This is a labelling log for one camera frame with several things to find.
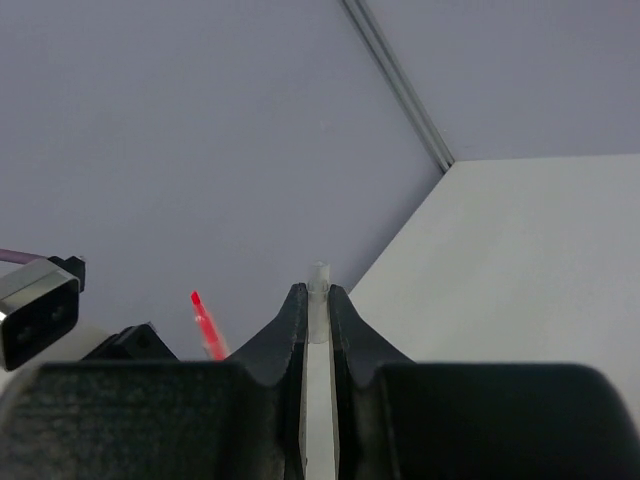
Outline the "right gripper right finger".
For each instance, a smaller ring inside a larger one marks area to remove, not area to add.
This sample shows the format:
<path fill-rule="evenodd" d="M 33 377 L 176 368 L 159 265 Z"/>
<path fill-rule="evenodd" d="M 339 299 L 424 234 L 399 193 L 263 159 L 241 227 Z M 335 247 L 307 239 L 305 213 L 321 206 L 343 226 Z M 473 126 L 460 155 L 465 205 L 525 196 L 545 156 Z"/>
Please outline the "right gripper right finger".
<path fill-rule="evenodd" d="M 635 479 L 614 386 L 567 363 L 420 363 L 328 296 L 340 479 Z"/>

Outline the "clear pinkish cap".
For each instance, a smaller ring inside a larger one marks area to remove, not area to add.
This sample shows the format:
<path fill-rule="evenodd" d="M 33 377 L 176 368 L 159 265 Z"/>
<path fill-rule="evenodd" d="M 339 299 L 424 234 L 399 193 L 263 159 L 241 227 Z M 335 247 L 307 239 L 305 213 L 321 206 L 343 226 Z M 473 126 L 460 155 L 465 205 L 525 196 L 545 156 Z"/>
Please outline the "clear pinkish cap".
<path fill-rule="evenodd" d="M 309 342 L 323 344 L 329 340 L 330 320 L 328 294 L 330 265 L 317 261 L 312 265 L 307 283 Z"/>

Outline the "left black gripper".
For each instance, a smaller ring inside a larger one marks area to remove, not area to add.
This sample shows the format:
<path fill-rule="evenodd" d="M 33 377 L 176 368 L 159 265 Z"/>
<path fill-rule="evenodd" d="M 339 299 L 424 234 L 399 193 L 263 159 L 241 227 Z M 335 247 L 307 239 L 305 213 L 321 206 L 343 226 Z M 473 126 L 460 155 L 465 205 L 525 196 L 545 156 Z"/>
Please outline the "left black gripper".
<path fill-rule="evenodd" d="M 129 326 L 95 347 L 84 360 L 177 360 L 150 323 Z"/>

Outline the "thin red pen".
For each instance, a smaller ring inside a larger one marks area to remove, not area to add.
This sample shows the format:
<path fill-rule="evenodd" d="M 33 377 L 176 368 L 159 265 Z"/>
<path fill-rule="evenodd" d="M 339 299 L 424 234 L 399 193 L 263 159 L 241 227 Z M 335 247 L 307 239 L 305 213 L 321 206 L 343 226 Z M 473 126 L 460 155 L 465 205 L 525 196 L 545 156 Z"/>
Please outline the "thin red pen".
<path fill-rule="evenodd" d="M 190 299 L 195 322 L 200 329 L 203 347 L 208 357 L 214 361 L 225 360 L 230 355 L 230 351 L 213 315 L 207 310 L 197 291 L 191 293 Z"/>

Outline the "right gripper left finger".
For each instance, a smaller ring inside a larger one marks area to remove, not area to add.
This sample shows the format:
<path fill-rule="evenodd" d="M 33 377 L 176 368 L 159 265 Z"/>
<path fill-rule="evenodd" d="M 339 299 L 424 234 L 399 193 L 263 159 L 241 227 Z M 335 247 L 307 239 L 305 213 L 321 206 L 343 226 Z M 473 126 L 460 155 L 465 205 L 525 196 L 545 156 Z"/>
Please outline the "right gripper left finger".
<path fill-rule="evenodd" d="M 5 479 L 301 479 L 307 289 L 223 361 L 49 363 L 1 398 Z"/>

